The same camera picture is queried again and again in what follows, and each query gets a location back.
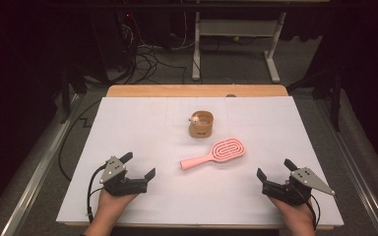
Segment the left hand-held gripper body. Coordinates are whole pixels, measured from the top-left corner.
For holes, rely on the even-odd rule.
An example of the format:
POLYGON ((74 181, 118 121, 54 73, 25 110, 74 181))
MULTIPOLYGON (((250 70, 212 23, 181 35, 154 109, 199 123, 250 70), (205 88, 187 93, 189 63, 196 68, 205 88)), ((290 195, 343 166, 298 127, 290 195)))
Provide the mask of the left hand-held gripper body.
POLYGON ((112 156, 107 160, 99 183, 103 185, 103 189, 111 196, 116 197, 147 192, 148 181, 145 180, 145 177, 130 179, 126 174, 126 163, 121 163, 118 157, 112 156))

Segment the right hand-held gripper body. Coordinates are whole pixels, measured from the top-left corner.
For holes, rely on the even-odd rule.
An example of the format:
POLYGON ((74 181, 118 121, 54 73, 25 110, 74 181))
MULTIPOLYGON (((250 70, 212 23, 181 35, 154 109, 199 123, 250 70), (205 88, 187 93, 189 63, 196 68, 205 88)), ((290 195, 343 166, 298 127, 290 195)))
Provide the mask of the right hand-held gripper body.
POLYGON ((262 184, 263 195, 283 201, 290 206, 306 204, 310 200, 313 190, 331 196, 336 195, 336 192, 308 167, 291 171, 286 184, 275 183, 268 179, 262 184))

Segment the pink hairbrush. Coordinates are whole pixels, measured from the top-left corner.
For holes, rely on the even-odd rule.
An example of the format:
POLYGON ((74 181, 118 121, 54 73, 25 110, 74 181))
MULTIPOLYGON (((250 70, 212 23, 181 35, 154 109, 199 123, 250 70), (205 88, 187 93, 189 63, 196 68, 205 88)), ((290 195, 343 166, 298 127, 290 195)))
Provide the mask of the pink hairbrush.
POLYGON ((242 156, 245 151, 246 148, 242 141, 236 138, 229 138, 213 144, 210 151, 203 156, 181 160, 180 167, 182 170, 188 170, 208 161, 227 162, 242 156))

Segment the person's right hand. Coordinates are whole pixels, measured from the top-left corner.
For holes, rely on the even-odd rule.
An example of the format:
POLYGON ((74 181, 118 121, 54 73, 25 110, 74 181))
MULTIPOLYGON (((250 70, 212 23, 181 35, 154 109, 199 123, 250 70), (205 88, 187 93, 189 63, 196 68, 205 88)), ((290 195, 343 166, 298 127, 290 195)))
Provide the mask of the person's right hand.
POLYGON ((300 206, 290 206, 287 203, 269 197, 269 200, 280 211, 283 221, 288 227, 293 226, 313 226, 314 216, 307 204, 300 206))

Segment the person's left hand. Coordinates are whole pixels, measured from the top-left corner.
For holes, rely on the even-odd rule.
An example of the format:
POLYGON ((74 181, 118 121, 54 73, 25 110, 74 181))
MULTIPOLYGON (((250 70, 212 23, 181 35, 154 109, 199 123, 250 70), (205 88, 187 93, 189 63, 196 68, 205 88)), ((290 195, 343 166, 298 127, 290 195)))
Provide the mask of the person's left hand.
POLYGON ((118 219, 125 208, 136 198, 137 195, 126 195, 121 197, 111 196, 107 191, 102 190, 99 194, 95 216, 118 219))

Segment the small wooden box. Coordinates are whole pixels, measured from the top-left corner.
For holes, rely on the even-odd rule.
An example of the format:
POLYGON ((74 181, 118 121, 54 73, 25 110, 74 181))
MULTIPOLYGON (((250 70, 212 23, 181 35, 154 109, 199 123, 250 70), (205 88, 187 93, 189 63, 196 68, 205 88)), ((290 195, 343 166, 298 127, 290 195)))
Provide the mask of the small wooden box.
POLYGON ((189 135, 192 138, 204 139, 212 134, 214 116, 210 111, 199 110, 189 118, 189 135))

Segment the dark metal stand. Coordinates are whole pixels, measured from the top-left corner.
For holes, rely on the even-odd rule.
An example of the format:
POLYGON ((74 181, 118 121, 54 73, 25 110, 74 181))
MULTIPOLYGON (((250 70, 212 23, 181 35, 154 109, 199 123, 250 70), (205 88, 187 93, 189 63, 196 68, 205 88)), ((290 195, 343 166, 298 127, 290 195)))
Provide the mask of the dark metal stand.
POLYGON ((76 64, 65 64, 61 71, 62 124, 66 123, 71 112, 70 89, 78 94, 87 92, 84 73, 76 64))
POLYGON ((310 87, 313 87, 311 94, 314 99, 330 98, 330 121, 334 129, 339 132, 342 89, 342 78, 339 70, 334 66, 322 69, 319 72, 306 75, 303 79, 287 86, 286 89, 288 92, 292 92, 299 88, 310 87))

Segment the dark equipment box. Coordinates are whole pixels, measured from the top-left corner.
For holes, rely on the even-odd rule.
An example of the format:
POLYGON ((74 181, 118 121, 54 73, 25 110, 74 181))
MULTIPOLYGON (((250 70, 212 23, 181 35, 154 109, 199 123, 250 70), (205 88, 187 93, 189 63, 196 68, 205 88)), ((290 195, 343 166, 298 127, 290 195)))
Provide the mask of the dark equipment box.
POLYGON ((93 15, 94 30, 104 66, 109 69, 127 68, 131 64, 131 33, 114 12, 93 15))

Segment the metal floor rail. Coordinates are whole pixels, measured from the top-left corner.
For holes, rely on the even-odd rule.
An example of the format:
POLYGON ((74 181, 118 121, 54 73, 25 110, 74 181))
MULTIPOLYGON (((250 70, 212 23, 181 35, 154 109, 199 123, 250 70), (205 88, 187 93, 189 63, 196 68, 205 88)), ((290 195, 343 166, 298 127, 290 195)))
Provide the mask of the metal floor rail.
POLYGON ((373 226, 375 227, 378 233, 378 200, 376 199, 373 191, 370 189, 368 182, 366 181, 364 175, 357 166, 354 156, 352 155, 350 149, 347 147, 346 140, 340 131, 338 131, 334 123, 331 121, 329 110, 326 107, 326 103, 323 100, 316 100, 315 103, 320 110, 320 113, 324 117, 324 120, 327 122, 328 127, 330 128, 331 133, 336 140, 336 143, 341 151, 342 158, 344 160, 347 174, 353 183, 355 190, 357 191, 359 198, 372 221, 373 226))
POLYGON ((56 113, 4 191, 11 215, 5 220, 0 236, 19 233, 82 101, 82 95, 74 94, 68 100, 70 111, 56 113))

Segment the white metal stand frame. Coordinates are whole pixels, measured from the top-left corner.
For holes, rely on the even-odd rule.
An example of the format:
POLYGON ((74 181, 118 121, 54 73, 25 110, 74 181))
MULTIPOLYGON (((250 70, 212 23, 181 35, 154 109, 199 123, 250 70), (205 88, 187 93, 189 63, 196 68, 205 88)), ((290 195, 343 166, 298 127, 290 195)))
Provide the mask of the white metal stand frame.
POLYGON ((284 26, 286 12, 282 12, 274 21, 247 21, 247 20, 207 20, 202 19, 199 12, 195 17, 195 38, 192 60, 192 79, 201 79, 201 52, 200 37, 205 36, 247 36, 270 37, 272 43, 269 50, 263 52, 267 68, 274 84, 281 82, 274 54, 284 26))

